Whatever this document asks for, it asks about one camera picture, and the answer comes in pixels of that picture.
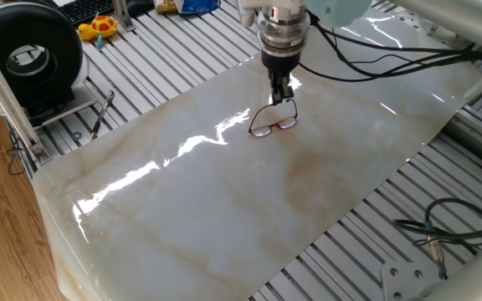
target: blue package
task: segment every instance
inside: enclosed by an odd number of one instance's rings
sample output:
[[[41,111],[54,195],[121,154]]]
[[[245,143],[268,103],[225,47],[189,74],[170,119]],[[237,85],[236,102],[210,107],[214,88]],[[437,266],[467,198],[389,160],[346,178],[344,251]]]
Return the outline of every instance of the blue package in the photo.
[[[220,7],[220,0],[181,0],[182,9],[178,6],[180,14],[209,13]]]

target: eyeglasses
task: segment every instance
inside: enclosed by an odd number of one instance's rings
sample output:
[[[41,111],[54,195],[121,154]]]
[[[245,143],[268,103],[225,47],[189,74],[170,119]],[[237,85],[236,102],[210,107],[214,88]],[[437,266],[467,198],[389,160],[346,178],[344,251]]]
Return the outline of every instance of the eyeglasses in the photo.
[[[295,106],[295,115],[294,116],[279,120],[278,122],[276,122],[272,125],[264,125],[264,126],[260,126],[260,127],[257,127],[255,129],[253,129],[252,125],[254,124],[254,121],[256,120],[256,117],[258,117],[259,112],[261,112],[262,110],[264,110],[266,108],[269,108],[271,106],[276,106],[276,104],[266,105],[265,107],[259,109],[259,111],[256,113],[256,115],[252,119],[252,122],[250,123],[250,127],[249,127],[249,133],[254,137],[265,137],[265,136],[267,136],[271,133],[271,129],[275,126],[278,127],[281,130],[287,130],[287,129],[293,127],[294,125],[296,125],[297,124],[297,117],[299,116],[297,114],[297,104],[292,99],[288,99],[285,102],[287,103],[287,102],[290,102],[290,101]]]

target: pen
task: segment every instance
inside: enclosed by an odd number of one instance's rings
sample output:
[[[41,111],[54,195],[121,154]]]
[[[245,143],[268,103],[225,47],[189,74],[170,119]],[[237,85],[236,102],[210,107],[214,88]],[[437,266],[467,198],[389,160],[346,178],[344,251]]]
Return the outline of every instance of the pen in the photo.
[[[103,108],[101,108],[100,115],[98,116],[98,120],[94,124],[94,128],[92,129],[92,136],[90,137],[91,140],[96,139],[98,136],[98,130],[100,129],[101,121],[104,119],[105,112],[107,111],[107,108],[110,106],[110,103],[113,101],[115,98],[115,92],[111,90],[109,92],[109,96],[107,96],[107,100],[104,103]]]

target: keyboard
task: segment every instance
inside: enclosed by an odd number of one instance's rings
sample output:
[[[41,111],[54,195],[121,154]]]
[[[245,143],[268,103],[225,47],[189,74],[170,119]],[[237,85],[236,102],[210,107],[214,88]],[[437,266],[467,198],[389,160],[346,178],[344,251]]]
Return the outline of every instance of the keyboard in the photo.
[[[92,21],[96,12],[105,15],[112,13],[114,10],[112,0],[76,0],[59,7],[59,11],[74,26]]]

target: glossy white surface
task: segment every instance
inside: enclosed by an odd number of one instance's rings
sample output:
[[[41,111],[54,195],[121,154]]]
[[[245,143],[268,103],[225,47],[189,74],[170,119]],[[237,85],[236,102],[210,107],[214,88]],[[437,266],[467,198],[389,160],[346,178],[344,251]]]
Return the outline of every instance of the glossy white surface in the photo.
[[[369,12],[375,43],[433,46]],[[302,61],[354,74],[312,31]],[[370,49],[338,42],[351,60]],[[382,71],[395,59],[366,66]],[[422,149],[465,102],[471,64],[343,84],[293,73],[299,123],[262,139],[259,56],[43,166],[33,179],[59,286],[72,300],[246,300]],[[257,124],[293,113],[281,105]]]

